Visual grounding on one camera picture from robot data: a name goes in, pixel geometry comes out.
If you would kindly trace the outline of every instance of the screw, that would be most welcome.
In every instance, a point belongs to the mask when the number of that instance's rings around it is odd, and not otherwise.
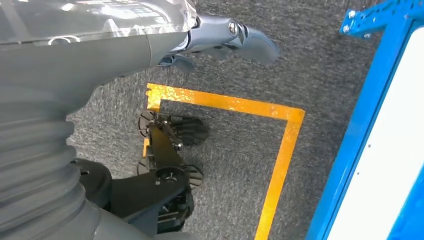
[[[353,17],[355,17],[356,14],[357,14],[356,11],[351,10],[347,15],[349,16],[350,19],[352,19]]]
[[[351,28],[348,26],[348,25],[345,25],[344,27],[343,27],[343,32],[344,33],[347,33],[347,32],[349,32],[349,30],[350,30]]]
[[[234,35],[237,34],[238,29],[237,29],[237,26],[236,26],[236,23],[235,22],[233,22],[233,21],[230,22],[229,25],[228,25],[228,29],[229,29],[229,32],[230,33],[232,33]]]

